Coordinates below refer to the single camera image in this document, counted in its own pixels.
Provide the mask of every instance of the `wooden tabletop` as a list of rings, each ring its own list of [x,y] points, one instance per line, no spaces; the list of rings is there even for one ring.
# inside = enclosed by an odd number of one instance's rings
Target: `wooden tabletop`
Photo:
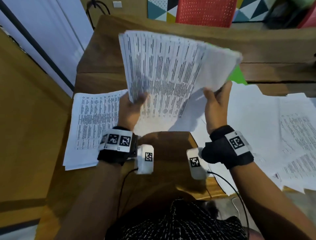
[[[127,29],[183,35],[239,50],[244,55],[245,62],[242,63],[241,68],[247,80],[255,83],[272,82],[272,84],[258,84],[263,94],[284,96],[287,93],[305,92],[308,96],[315,96],[316,83],[313,82],[316,81],[316,74],[311,64],[314,60],[313,54],[316,53],[315,30],[272,31],[274,34],[266,31],[264,36],[258,31],[169,24],[129,16],[101,17],[78,65],[75,93],[107,93],[127,88],[118,41],[118,34]],[[286,42],[290,47],[301,45],[299,49],[293,48],[296,54],[294,56],[289,54],[288,50],[285,51],[282,42]],[[269,44],[274,46],[272,51],[269,50]],[[65,171],[62,166],[70,118],[69,115],[46,206],[37,227],[36,240],[54,238],[62,219],[89,182],[95,169],[90,167]],[[129,175],[121,199],[123,213],[148,198],[157,201],[158,198],[168,198],[178,194],[179,190],[191,194],[196,199],[226,196],[214,178],[208,178],[206,181],[192,179],[186,150],[197,145],[190,133],[151,133],[140,140],[140,144],[143,143],[153,145],[155,149],[154,172],[151,175]],[[121,181],[131,169],[133,163],[124,164]]]

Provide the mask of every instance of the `green folder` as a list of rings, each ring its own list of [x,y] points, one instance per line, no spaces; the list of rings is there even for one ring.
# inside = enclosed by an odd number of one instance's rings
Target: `green folder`
[[[244,78],[244,75],[242,74],[239,65],[235,67],[231,75],[228,77],[229,80],[234,81],[238,84],[242,83],[244,85],[247,85],[247,82]]]

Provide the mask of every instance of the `wall socket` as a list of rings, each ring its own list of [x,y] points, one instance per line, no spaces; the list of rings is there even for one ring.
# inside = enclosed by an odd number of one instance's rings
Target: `wall socket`
[[[122,7],[122,2],[115,2],[115,1],[113,1],[113,7],[121,8]]]

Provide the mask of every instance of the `person's right arm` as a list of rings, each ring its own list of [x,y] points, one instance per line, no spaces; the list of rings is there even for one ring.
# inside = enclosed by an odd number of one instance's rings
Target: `person's right arm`
[[[232,83],[222,92],[204,90],[207,98],[207,131],[227,125],[227,109]],[[265,239],[316,239],[316,227],[286,195],[252,162],[230,169],[238,191]]]

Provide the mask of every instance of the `yellow triangle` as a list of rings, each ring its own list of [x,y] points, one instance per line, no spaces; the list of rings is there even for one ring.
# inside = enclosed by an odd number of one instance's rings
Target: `yellow triangle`
[[[237,0],[236,8],[239,9],[243,1],[244,0]]]
[[[176,22],[176,17],[167,12],[167,22],[175,23]]]

